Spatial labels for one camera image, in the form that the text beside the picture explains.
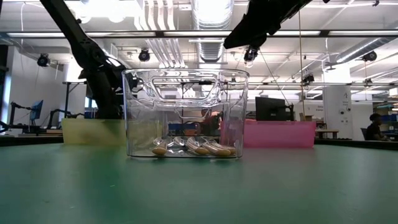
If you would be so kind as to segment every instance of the green table surface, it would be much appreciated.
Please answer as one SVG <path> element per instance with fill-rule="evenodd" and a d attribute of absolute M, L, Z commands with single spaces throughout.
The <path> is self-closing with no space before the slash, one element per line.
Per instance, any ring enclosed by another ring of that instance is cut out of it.
<path fill-rule="evenodd" d="M 131 159 L 110 147 L 0 147 L 0 223 L 396 224 L 398 152 Z"/>

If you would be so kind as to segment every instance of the computer monitor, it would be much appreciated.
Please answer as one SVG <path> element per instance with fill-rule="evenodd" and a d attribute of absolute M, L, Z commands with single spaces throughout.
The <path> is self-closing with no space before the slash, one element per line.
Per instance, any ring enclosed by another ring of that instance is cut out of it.
<path fill-rule="evenodd" d="M 287 121 L 285 100 L 256 97 L 256 120 Z"/>
<path fill-rule="evenodd" d="M 32 106 L 32 111 L 30 112 L 30 120 L 34 121 L 40 118 L 40 114 L 42 112 L 43 100 L 36 101 Z"/>

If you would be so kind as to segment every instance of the person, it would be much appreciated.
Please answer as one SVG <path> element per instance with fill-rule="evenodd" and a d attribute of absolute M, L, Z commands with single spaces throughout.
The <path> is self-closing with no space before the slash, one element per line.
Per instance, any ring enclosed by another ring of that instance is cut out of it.
<path fill-rule="evenodd" d="M 200 127 L 198 132 L 204 135 L 215 135 L 215 130 L 220 128 L 221 117 L 223 116 L 223 112 L 218 111 L 210 111 L 208 109 L 203 109 L 201 111 L 201 115 L 204 120 L 200 122 Z"/>
<path fill-rule="evenodd" d="M 366 130 L 366 139 L 367 141 L 390 141 L 390 139 L 383 135 L 380 132 L 381 125 L 381 115 L 378 113 L 374 113 L 369 118 L 372 121 L 372 124 L 368 126 Z"/>

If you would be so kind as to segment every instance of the pink plastic bin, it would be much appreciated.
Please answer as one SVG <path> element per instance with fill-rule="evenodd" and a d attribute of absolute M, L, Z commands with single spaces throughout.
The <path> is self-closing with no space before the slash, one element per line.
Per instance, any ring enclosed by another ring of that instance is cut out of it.
<path fill-rule="evenodd" d="M 315 128 L 315 122 L 246 120 L 244 147 L 312 148 Z"/>

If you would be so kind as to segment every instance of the plastic bin handle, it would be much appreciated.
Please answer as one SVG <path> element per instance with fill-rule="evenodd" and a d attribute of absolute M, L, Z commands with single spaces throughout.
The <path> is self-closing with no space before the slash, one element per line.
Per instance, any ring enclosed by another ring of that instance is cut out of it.
<path fill-rule="evenodd" d="M 210 93 L 215 90 L 215 87 L 218 86 L 218 82 L 219 82 L 219 80 L 217 78 L 215 78 L 215 77 L 193 77 L 193 76 L 187 76 L 187 77 L 182 77 L 182 76 L 157 76 L 157 77 L 152 77 L 150 79 L 150 85 L 151 85 L 152 89 L 155 90 L 154 92 L 155 92 L 156 97 L 158 99 L 160 99 L 161 101 L 163 101 L 163 102 L 173 102 L 173 101 L 175 101 L 175 99 L 165 99 L 165 98 L 163 98 L 160 95 L 160 93 L 157 91 L 157 88 L 155 86 L 154 80 L 156 80 L 156 79 L 178 79 L 178 78 L 204 79 L 204 81 L 201 81 L 201 82 L 203 82 L 205 85 L 206 85 L 206 83 L 209 82 L 209 80 L 211 80 L 213 82 L 213 87 L 211 88 Z M 189 98 L 189 99 L 178 99 L 178 100 L 179 101 L 192 101 L 192 100 L 207 101 L 209 99 L 209 97 L 211 96 L 210 93 L 204 99 Z"/>
<path fill-rule="evenodd" d="M 205 108 L 205 109 L 203 109 L 203 110 L 206 110 L 206 113 L 205 113 L 205 115 L 203 115 L 203 116 L 182 116 L 181 114 L 180 114 L 180 112 L 178 111 L 178 109 L 177 108 L 175 108 L 174 109 L 175 110 L 175 112 L 180 116 L 180 118 L 181 119 L 198 119 L 198 118 L 206 118 L 206 116 L 207 116 L 207 114 L 209 113 L 209 109 L 207 109 L 207 108 Z"/>

